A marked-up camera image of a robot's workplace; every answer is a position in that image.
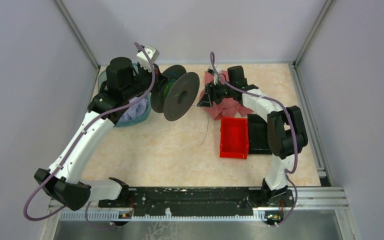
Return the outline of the black cable spool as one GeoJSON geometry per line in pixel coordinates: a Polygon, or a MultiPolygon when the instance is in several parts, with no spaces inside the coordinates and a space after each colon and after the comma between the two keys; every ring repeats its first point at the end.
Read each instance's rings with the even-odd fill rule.
{"type": "Polygon", "coordinates": [[[168,67],[162,74],[168,77],[168,82],[162,89],[151,92],[150,105],[154,112],[174,122],[194,104],[200,88],[200,77],[178,64],[168,67]]]}

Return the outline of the red plastic bin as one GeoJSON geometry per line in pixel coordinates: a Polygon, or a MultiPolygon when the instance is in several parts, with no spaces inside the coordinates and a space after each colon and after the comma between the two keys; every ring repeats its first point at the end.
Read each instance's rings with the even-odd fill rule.
{"type": "Polygon", "coordinates": [[[219,157],[246,160],[249,154],[248,119],[222,117],[219,157]]]}

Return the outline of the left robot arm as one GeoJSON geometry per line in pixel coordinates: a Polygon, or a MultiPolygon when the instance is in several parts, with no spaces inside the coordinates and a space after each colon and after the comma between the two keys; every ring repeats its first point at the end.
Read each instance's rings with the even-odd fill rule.
{"type": "Polygon", "coordinates": [[[41,189],[64,207],[76,211],[90,202],[111,200],[118,207],[129,203],[125,183],[108,180],[83,181],[81,176],[105,135],[118,123],[133,102],[143,99],[158,85],[160,71],[154,57],[116,57],[105,70],[84,119],[58,159],[48,168],[39,168],[34,179],[41,189]]]}

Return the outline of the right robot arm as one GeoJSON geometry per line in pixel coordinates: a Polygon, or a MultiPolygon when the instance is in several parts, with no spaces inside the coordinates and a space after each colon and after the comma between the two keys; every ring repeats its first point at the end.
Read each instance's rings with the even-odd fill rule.
{"type": "Polygon", "coordinates": [[[274,158],[268,175],[262,181],[258,199],[267,206],[275,206],[286,195],[289,175],[297,170],[298,155],[308,145],[301,109],[296,105],[286,107],[257,86],[248,84],[240,65],[229,67],[227,78],[215,65],[211,65],[207,72],[213,79],[205,85],[198,106],[214,107],[225,99],[232,99],[265,121],[266,141],[274,158]]]}

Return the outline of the black plastic bin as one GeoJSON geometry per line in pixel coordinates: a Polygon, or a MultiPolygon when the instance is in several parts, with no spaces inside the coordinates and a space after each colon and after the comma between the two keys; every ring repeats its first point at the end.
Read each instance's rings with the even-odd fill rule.
{"type": "Polygon", "coordinates": [[[267,122],[257,114],[248,114],[248,153],[250,155],[272,155],[268,144],[267,122]]]}

